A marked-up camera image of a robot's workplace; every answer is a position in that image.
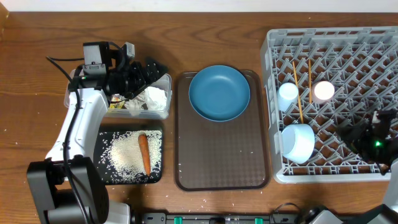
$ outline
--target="tabletop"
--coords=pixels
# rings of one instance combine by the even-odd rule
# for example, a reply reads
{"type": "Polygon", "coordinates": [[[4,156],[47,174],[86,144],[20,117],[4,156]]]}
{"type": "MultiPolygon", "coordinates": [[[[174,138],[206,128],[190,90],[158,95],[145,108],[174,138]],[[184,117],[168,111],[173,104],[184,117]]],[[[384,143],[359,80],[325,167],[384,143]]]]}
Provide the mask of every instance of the tabletop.
{"type": "MultiPolygon", "coordinates": [[[[0,222],[39,222],[26,170],[52,148],[67,113],[63,105],[67,81],[46,61],[46,55],[75,58],[83,56],[84,42],[130,42],[136,46],[136,59],[156,58],[170,68],[173,80],[183,72],[216,64],[260,75],[260,47],[270,29],[396,25],[398,14],[12,12],[0,42],[0,222]]],[[[62,67],[70,71],[76,63],[63,62],[62,67]]],[[[272,179],[259,190],[184,192],[175,185],[173,175],[174,119],[172,100],[170,116],[162,121],[160,182],[108,186],[111,200],[130,203],[138,212],[258,214],[293,202],[303,208],[323,204],[334,212],[355,214],[379,205],[387,189],[387,182],[278,184],[272,179]]],[[[103,120],[108,124],[145,122],[103,120]]]]}

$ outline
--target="plastic bin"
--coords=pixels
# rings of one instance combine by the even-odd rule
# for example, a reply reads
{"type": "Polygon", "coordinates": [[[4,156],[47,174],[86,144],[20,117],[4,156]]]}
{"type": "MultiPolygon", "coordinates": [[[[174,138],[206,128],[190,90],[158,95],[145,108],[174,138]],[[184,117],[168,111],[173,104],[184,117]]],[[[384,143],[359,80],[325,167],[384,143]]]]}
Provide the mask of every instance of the plastic bin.
{"type": "MultiPolygon", "coordinates": [[[[154,82],[151,86],[160,88],[165,91],[167,102],[164,110],[135,110],[130,111],[129,109],[114,109],[108,108],[108,112],[105,114],[106,117],[111,118],[137,118],[137,119],[166,119],[169,116],[170,102],[172,99],[172,77],[169,74],[165,74],[159,80],[154,82]]],[[[69,92],[68,88],[65,93],[65,99],[63,104],[69,107],[69,92]]]]}
{"type": "MultiPolygon", "coordinates": [[[[398,27],[349,27],[270,30],[261,47],[261,67],[269,112],[269,142],[276,181],[287,183],[357,182],[389,180],[376,164],[353,154],[335,133],[339,125],[369,120],[375,109],[398,107],[398,27]],[[330,103],[308,102],[308,59],[313,83],[327,80],[336,93],[330,103]],[[278,110],[276,93],[285,82],[294,83],[296,62],[305,123],[315,131],[315,148],[304,164],[282,156],[281,131],[299,123],[299,109],[292,104],[278,110]]],[[[390,138],[398,136],[392,122],[390,138]]]]}

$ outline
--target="white wall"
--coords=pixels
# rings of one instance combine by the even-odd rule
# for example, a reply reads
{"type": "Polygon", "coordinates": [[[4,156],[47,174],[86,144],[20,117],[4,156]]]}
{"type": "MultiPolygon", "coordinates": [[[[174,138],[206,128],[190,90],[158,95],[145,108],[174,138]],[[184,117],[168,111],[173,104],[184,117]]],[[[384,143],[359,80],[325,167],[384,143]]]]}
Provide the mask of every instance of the white wall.
{"type": "Polygon", "coordinates": [[[398,12],[398,0],[0,0],[9,11],[398,12]]]}

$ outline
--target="chopstick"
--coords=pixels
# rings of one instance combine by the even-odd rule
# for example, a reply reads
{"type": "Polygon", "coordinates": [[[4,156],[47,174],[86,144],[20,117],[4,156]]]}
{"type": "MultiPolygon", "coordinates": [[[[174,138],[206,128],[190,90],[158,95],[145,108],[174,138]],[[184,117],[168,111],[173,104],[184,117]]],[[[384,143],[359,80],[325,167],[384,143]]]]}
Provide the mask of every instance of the chopstick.
{"type": "Polygon", "coordinates": [[[308,87],[309,87],[309,89],[310,89],[310,99],[309,99],[309,102],[310,103],[312,103],[312,90],[311,90],[311,82],[312,82],[312,79],[311,79],[311,59],[308,59],[308,75],[309,75],[309,78],[308,78],[308,87]]]}
{"type": "MultiPolygon", "coordinates": [[[[296,86],[298,89],[299,83],[297,83],[296,66],[294,65],[294,61],[293,61],[293,72],[294,72],[294,82],[296,83],[296,86]]],[[[303,124],[304,119],[303,119],[303,110],[301,109],[300,91],[298,91],[297,102],[298,102],[298,109],[300,110],[300,120],[301,120],[301,123],[303,124]]]]}

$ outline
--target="blue bowl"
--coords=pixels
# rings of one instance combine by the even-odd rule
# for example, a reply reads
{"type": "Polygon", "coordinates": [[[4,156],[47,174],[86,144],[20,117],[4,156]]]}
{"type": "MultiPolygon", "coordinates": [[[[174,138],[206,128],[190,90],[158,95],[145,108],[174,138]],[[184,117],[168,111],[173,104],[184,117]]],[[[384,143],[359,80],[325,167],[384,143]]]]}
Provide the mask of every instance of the blue bowl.
{"type": "Polygon", "coordinates": [[[246,109],[250,87],[245,77],[228,66],[210,66],[198,72],[189,86],[193,109],[210,121],[229,121],[246,109]]]}

